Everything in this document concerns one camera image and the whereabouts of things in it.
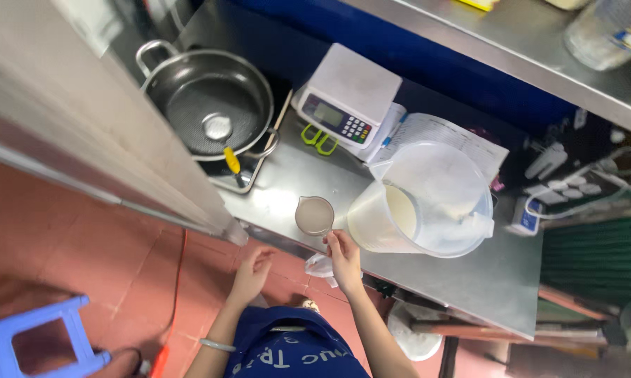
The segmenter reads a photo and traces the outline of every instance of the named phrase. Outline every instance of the blue apron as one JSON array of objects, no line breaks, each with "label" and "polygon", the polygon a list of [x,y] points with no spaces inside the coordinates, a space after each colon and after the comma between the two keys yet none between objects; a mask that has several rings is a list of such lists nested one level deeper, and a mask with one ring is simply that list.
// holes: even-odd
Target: blue apron
[{"label": "blue apron", "polygon": [[[271,331],[274,327],[303,331]],[[320,314],[293,307],[248,307],[241,314],[225,378],[365,377],[341,335]]]}]

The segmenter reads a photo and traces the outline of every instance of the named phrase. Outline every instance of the pen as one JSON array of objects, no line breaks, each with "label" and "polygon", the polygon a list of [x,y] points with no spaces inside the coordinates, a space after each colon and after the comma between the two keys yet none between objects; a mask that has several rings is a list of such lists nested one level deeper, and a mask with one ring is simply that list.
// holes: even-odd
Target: pen
[{"label": "pen", "polygon": [[402,123],[406,119],[407,115],[408,115],[408,113],[404,113],[404,116],[402,116],[400,118],[400,121],[395,125],[395,127],[393,127],[393,129],[390,131],[390,134],[388,134],[386,139],[383,140],[383,143],[381,143],[381,148],[384,148],[385,146],[388,145],[388,143],[390,143],[390,139],[392,139],[393,136],[395,136],[395,133],[397,132],[397,130],[400,129],[400,126],[402,125]]}]

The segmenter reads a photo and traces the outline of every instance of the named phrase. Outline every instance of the cabinet door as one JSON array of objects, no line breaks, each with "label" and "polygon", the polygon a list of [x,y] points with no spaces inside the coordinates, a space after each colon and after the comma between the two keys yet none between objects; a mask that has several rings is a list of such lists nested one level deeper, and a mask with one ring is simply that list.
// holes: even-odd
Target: cabinet door
[{"label": "cabinet door", "polygon": [[247,239],[113,53],[99,57],[49,0],[0,0],[0,145],[211,235]]}]

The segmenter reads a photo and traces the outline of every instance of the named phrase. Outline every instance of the pan handle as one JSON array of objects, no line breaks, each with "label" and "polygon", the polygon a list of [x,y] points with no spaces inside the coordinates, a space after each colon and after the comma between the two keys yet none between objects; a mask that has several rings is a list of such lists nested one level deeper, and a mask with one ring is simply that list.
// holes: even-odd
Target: pan handle
[{"label": "pan handle", "polygon": [[280,142],[280,134],[278,133],[278,131],[273,127],[269,127],[266,130],[266,132],[273,134],[273,137],[274,137],[273,141],[271,141],[271,145],[269,146],[269,148],[263,150],[260,153],[246,151],[243,153],[243,156],[246,156],[249,158],[252,157],[254,159],[262,159],[262,158],[267,157],[271,152],[273,152],[276,149],[276,147],[278,147],[278,142]]},{"label": "pan handle", "polygon": [[145,43],[143,46],[141,46],[138,49],[138,51],[136,51],[136,64],[138,64],[138,68],[140,68],[141,71],[143,71],[143,75],[145,75],[145,77],[149,77],[150,73],[152,72],[150,71],[149,68],[147,68],[147,65],[145,65],[145,62],[143,62],[143,54],[157,47],[163,47],[164,49],[166,49],[166,51],[168,51],[169,57],[180,54],[177,48],[173,47],[172,44],[168,43],[165,40],[151,40]]}]

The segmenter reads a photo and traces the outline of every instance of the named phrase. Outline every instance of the paper sheet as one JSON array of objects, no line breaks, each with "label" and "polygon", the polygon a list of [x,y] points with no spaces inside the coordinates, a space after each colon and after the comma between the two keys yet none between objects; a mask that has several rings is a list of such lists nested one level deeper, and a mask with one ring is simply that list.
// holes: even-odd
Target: paper sheet
[{"label": "paper sheet", "polygon": [[369,146],[364,149],[355,148],[354,146],[345,145],[344,143],[339,143],[339,146],[350,151],[352,154],[357,156],[358,159],[364,162],[369,162],[371,158],[376,155],[376,153],[381,149],[381,144],[383,143],[383,140],[385,140],[392,129],[395,128],[397,123],[400,121],[400,118],[402,118],[405,113],[406,107],[403,107],[402,105],[396,103],[392,103],[390,104],[390,108],[388,109],[386,117],[381,123],[379,131],[374,135],[374,139],[372,139]]},{"label": "paper sheet", "polygon": [[488,182],[493,181],[509,150],[489,142],[445,119],[429,114],[410,114],[386,148],[370,163],[390,159],[402,147],[413,142],[442,142],[464,152],[481,170]]}]

